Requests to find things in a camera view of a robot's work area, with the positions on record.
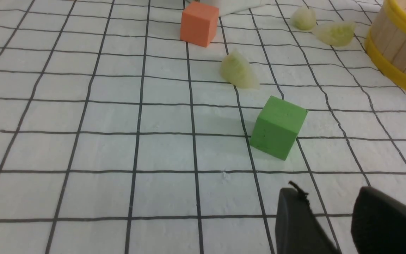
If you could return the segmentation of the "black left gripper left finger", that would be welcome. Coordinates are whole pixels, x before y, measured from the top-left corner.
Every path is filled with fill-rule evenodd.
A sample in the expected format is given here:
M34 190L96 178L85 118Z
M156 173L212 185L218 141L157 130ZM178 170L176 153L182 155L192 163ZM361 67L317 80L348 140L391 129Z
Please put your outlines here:
M309 195L296 183L281 188L275 223L277 254L339 254L311 210Z

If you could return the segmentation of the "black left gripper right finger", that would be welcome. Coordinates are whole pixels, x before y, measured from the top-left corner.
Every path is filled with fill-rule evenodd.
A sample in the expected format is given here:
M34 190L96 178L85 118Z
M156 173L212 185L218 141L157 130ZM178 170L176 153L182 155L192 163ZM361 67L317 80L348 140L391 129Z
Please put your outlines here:
M406 205L362 187L354 204L351 235L359 254L406 254Z

